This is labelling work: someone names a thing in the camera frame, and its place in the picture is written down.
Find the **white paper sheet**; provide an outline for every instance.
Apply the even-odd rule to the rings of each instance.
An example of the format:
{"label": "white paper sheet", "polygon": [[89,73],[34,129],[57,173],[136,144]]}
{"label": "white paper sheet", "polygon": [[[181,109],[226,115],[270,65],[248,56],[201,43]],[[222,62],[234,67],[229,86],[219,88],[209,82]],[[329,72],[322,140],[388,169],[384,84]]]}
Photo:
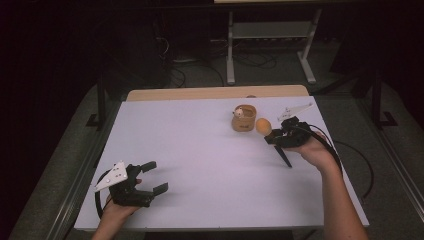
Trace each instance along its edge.
{"label": "white paper sheet", "polygon": [[[277,118],[286,107],[313,103],[298,115],[326,132],[313,97],[235,98],[124,102],[81,207],[75,228],[93,230],[99,219],[94,186],[101,174],[122,160],[127,165],[156,161],[141,173],[137,188],[152,190],[169,183],[150,208],[131,216],[124,228],[143,231],[284,229],[323,225],[321,177],[296,153],[286,152],[287,167],[256,130],[235,132],[233,110],[240,104],[257,109],[280,128]],[[368,220],[344,176],[364,225]],[[109,194],[102,192],[102,203]]]}

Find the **metal frame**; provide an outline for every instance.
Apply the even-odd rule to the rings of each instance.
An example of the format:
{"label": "metal frame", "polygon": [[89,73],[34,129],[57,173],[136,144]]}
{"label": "metal frame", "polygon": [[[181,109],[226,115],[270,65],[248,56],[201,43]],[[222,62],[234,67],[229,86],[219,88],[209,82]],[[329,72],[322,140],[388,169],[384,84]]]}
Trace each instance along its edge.
{"label": "metal frame", "polygon": [[233,12],[228,19],[228,54],[227,54],[227,84],[235,85],[233,62],[233,39],[243,38],[306,38],[306,45],[297,53],[303,72],[309,84],[315,84],[316,79],[308,62],[308,54],[315,36],[322,9],[316,10],[312,21],[304,22],[271,22],[271,23],[234,23]]}

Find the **shelf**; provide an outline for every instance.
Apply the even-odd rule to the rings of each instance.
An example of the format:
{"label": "shelf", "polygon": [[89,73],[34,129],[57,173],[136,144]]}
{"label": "shelf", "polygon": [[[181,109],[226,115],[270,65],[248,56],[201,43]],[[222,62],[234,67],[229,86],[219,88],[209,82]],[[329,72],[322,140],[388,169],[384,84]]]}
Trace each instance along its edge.
{"label": "shelf", "polygon": [[307,37],[310,21],[248,22],[233,24],[233,39]]}

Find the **dark background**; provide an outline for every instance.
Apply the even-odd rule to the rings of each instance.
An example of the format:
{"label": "dark background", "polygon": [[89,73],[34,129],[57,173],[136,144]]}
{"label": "dark background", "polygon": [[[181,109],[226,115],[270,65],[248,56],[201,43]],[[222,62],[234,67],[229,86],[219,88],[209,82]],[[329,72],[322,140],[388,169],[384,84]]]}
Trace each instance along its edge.
{"label": "dark background", "polygon": [[[146,60],[158,54],[155,35],[187,48],[193,39],[207,44],[226,34],[222,12],[183,18],[175,12],[91,11],[111,3],[0,2],[1,239],[8,237],[78,104],[100,75],[109,79],[106,85],[116,98],[133,88],[161,88],[166,67],[158,58]],[[316,39],[343,40],[332,70],[378,69],[424,127],[423,11],[418,3],[326,8]]]}

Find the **wooden table edge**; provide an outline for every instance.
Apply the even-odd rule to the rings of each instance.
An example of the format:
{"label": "wooden table edge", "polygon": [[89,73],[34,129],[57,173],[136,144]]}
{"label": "wooden table edge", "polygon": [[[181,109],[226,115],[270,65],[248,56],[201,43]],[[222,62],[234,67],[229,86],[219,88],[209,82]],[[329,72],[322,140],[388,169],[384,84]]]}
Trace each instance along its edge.
{"label": "wooden table edge", "polygon": [[127,96],[127,101],[302,96],[309,96],[308,90],[303,85],[271,85],[132,90]]}

